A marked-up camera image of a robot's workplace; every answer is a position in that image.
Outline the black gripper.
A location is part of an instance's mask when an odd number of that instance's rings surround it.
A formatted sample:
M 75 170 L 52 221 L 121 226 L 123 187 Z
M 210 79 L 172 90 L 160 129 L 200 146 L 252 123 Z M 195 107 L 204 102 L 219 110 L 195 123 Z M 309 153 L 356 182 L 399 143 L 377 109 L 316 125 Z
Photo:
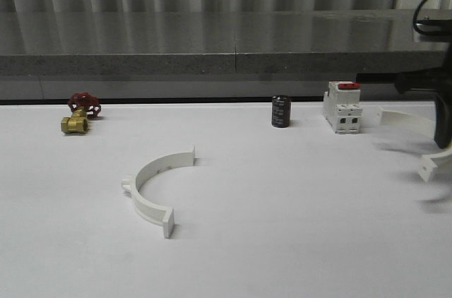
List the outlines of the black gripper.
M 430 91 L 436 93 L 436 127 L 434 141 L 445 149 L 451 144 L 451 19 L 414 20 L 415 32 L 427 39 L 448 41 L 443 63 L 439 67 L 401 72 L 395 82 L 399 93 Z

